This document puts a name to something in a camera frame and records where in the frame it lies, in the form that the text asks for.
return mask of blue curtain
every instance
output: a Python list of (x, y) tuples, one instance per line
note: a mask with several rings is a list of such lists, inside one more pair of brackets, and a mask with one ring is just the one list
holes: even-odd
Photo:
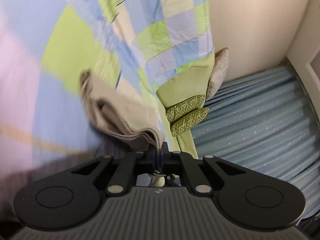
[(320, 209), (318, 117), (291, 66), (224, 83), (191, 129), (206, 154), (288, 181), (306, 198), (308, 217)]

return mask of patchwork bedding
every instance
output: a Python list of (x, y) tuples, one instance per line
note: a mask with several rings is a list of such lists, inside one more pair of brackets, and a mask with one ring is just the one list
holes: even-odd
[(212, 52), (207, 0), (0, 0), (0, 219), (23, 185), (101, 146), (83, 70), (158, 111), (157, 88)]

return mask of folded fabric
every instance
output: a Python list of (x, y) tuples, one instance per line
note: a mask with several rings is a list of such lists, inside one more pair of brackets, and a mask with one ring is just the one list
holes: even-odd
[(171, 126), (172, 136), (178, 136), (200, 123), (208, 114), (209, 108), (196, 109), (185, 115)]
[(218, 56), (216, 57), (216, 63), (214, 64), (214, 67), (212, 69), (210, 79), (208, 82), (208, 89), (206, 94), (206, 101), (211, 99), (220, 86), (222, 85), (222, 82), (224, 81), (227, 70), (229, 66), (229, 49), (224, 48), (220, 51)]
[(126, 143), (133, 151), (149, 144), (161, 149), (164, 135), (157, 128), (156, 111), (119, 94), (90, 71), (80, 77), (84, 109), (98, 130)]
[(166, 112), (168, 121), (173, 123), (193, 110), (201, 108), (204, 100), (205, 95), (196, 95), (171, 106)]

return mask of gray ribbed panel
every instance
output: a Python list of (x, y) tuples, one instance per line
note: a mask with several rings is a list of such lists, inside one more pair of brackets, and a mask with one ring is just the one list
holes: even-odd
[(290, 66), (223, 84), (191, 131), (199, 157), (213, 154), (286, 180), (305, 195), (303, 217), (320, 209), (317, 115)]
[(60, 232), (24, 228), (12, 240), (307, 240), (291, 227), (257, 232), (223, 217), (213, 201), (191, 195), (185, 187), (134, 187), (109, 198), (89, 222)]

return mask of zigzag pattern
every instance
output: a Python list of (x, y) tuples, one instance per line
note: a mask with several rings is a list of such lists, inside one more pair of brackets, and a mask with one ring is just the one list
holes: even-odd
[(191, 98), (188, 98), (180, 103), (171, 106), (167, 112), (166, 116), (170, 123), (173, 123), (183, 117), (184, 115), (192, 112), (195, 109), (201, 107), (204, 103), (205, 95), (196, 95)]
[(179, 134), (191, 129), (192, 127), (200, 123), (207, 116), (208, 112), (209, 108), (204, 107), (196, 109), (179, 119), (171, 126), (172, 136), (178, 136)]

